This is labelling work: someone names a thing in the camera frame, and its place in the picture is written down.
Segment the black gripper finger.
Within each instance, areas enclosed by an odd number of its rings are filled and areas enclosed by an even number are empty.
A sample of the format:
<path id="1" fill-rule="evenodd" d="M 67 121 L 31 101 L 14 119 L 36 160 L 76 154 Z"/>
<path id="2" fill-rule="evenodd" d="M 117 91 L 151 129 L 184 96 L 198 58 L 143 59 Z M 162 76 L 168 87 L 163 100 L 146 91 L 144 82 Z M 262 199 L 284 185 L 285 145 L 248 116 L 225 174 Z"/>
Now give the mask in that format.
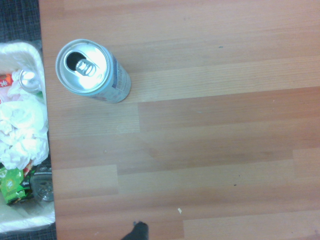
<path id="1" fill-rule="evenodd" d="M 131 232 L 125 235 L 121 240 L 148 240 L 149 226 L 142 221 L 135 222 Z"/>

